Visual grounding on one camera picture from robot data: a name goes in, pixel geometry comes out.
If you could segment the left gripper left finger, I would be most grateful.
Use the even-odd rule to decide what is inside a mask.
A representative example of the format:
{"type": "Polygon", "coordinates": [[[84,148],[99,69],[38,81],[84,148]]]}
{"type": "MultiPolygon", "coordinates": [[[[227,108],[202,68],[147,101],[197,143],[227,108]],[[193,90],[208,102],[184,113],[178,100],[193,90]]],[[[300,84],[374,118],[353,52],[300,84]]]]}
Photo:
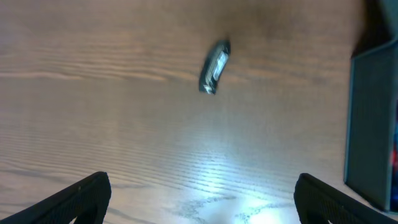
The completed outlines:
{"type": "Polygon", "coordinates": [[[95,172],[79,182],[1,220],[3,224],[102,224],[111,198],[107,173],[95,172]]]}

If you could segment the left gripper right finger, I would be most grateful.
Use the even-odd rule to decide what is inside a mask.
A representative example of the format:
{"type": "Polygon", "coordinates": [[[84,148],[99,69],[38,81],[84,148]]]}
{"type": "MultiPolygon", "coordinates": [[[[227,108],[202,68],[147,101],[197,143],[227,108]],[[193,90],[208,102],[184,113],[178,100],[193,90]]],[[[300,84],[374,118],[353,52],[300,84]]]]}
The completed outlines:
{"type": "Polygon", "coordinates": [[[308,173],[299,175],[294,202],[301,224],[397,224],[308,173]]]}

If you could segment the black gift box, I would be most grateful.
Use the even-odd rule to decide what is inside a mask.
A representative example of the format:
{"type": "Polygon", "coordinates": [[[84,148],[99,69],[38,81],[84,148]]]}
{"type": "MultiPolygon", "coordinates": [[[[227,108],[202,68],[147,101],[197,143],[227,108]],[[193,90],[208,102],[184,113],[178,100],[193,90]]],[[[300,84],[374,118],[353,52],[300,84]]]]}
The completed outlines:
{"type": "Polygon", "coordinates": [[[397,212],[397,0],[364,2],[351,56],[344,182],[374,207],[397,212]]]}

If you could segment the small black bar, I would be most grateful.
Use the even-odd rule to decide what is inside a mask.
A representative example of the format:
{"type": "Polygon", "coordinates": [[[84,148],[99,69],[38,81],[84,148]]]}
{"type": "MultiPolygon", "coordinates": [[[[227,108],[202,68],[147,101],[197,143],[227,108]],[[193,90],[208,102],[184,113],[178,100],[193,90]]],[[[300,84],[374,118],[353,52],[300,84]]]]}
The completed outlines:
{"type": "Polygon", "coordinates": [[[228,39],[217,41],[208,52],[200,73],[198,89],[200,92],[215,95],[220,76],[231,54],[231,42],[228,39]]]}

